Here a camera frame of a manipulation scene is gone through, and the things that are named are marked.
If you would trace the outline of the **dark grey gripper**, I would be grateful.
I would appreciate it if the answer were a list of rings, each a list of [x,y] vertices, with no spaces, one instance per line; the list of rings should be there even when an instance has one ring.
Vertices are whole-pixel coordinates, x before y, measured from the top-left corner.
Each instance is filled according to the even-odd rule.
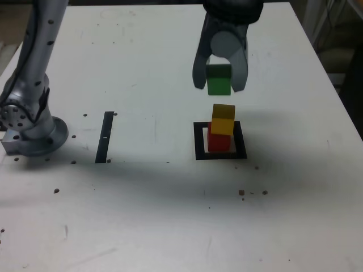
[[[229,61],[233,91],[245,89],[248,78],[247,30],[247,24],[234,24],[206,15],[206,24],[201,31],[192,69],[193,84],[196,88],[202,90],[205,87],[206,64],[213,54]]]

